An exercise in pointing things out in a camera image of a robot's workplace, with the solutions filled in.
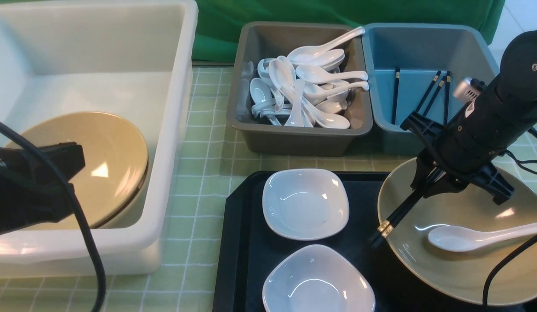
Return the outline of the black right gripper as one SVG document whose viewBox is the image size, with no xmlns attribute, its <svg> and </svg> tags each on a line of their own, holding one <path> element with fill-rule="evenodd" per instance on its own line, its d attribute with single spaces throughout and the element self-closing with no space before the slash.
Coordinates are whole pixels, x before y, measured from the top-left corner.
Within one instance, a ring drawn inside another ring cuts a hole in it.
<svg viewBox="0 0 537 312">
<path fill-rule="evenodd" d="M 412 112 L 401 123 L 401 128 L 414 133 L 423 143 L 423 150 L 416 158 L 411 188 L 421 190 L 424 198 L 460 193 L 469 185 L 491 194 L 498 205 L 514 194 L 515 188 L 492 164 L 500 150 L 480 142 L 477 134 L 465 124 L 463 113 L 443 125 Z"/>
</svg>

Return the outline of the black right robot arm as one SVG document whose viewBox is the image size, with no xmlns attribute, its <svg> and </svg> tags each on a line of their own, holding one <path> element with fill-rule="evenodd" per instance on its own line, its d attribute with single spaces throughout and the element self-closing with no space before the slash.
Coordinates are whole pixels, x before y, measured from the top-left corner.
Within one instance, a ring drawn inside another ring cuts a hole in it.
<svg viewBox="0 0 537 312">
<path fill-rule="evenodd" d="M 515 37 L 504 51 L 500 71 L 444 126 L 412 112 L 401 124 L 424 144 L 416 158 L 406 199 L 460 193 L 476 185 L 502 204 L 514 187 L 492 160 L 537 123 L 537 30 Z"/>
</svg>

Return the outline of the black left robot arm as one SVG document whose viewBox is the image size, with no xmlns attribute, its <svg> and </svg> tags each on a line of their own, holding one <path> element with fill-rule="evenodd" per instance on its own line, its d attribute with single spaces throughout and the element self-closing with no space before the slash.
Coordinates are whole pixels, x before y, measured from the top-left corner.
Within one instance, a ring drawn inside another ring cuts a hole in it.
<svg viewBox="0 0 537 312">
<path fill-rule="evenodd" d="M 73 215 L 74 203 L 49 166 L 21 148 L 0 148 L 0 235 Z"/>
</svg>

